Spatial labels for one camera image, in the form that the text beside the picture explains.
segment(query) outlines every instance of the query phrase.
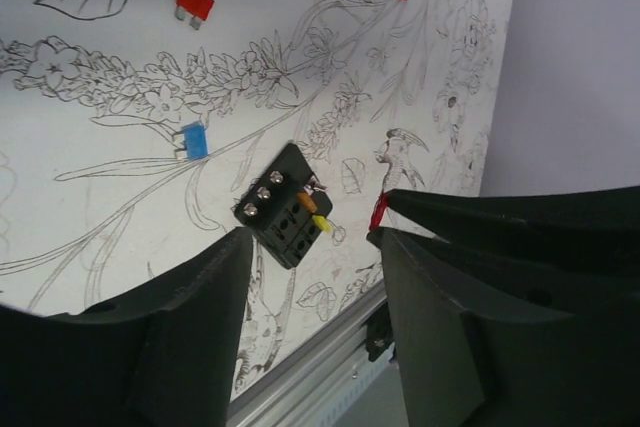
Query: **red object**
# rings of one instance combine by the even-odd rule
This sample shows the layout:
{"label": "red object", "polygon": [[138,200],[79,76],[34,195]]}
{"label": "red object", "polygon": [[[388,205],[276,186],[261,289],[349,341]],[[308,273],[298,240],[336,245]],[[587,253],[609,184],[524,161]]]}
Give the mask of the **red object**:
{"label": "red object", "polygon": [[209,17],[213,3],[213,0],[176,0],[178,6],[202,20],[207,20]]}
{"label": "red object", "polygon": [[371,222],[369,223],[369,232],[380,227],[380,222],[382,222],[384,212],[387,210],[388,205],[389,202],[387,201],[387,194],[381,192],[380,197],[378,197],[378,201],[376,202],[376,206],[373,208]]}

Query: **yellow fuse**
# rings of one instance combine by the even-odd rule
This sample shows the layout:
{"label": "yellow fuse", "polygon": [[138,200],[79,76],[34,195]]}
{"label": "yellow fuse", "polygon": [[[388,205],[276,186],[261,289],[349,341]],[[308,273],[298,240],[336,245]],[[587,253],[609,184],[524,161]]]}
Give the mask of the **yellow fuse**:
{"label": "yellow fuse", "polygon": [[298,192],[296,195],[302,206],[308,210],[309,213],[315,214],[318,211],[318,206],[309,194],[306,192]]}
{"label": "yellow fuse", "polygon": [[326,218],[321,215],[313,215],[311,219],[313,219],[313,223],[316,224],[320,230],[331,233],[331,224],[329,224]]}

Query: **table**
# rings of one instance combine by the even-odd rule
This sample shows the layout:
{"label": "table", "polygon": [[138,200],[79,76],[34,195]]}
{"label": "table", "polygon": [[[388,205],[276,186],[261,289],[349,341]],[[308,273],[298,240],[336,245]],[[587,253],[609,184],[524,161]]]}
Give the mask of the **table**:
{"label": "table", "polygon": [[[477,195],[511,0],[0,0],[0,301],[77,313],[191,258],[298,143],[335,208],[259,246],[233,397],[381,280],[381,190]],[[177,160],[200,121],[208,157]],[[402,219],[387,219],[412,229]]]}

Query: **metal frame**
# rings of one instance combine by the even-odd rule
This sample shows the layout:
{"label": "metal frame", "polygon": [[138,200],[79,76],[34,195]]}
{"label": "metal frame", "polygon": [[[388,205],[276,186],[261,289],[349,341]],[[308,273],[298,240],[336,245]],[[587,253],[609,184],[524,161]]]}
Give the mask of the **metal frame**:
{"label": "metal frame", "polygon": [[[373,372],[374,364],[366,361],[364,351],[365,323],[385,299],[384,285],[379,283],[234,400],[227,427],[331,425],[322,423],[322,409],[336,402],[346,405],[332,393],[343,387],[352,403],[357,397],[345,390],[345,382],[356,380],[363,369]],[[364,378],[373,381],[375,376],[367,374]]]}

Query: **blue object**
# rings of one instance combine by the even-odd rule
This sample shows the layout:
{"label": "blue object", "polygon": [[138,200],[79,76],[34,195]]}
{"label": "blue object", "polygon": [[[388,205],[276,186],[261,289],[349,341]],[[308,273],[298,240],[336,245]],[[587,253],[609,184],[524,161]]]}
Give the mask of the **blue object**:
{"label": "blue object", "polygon": [[184,145],[187,149],[187,159],[202,159],[209,154],[204,125],[200,122],[187,125],[182,129],[182,133],[184,134]]}

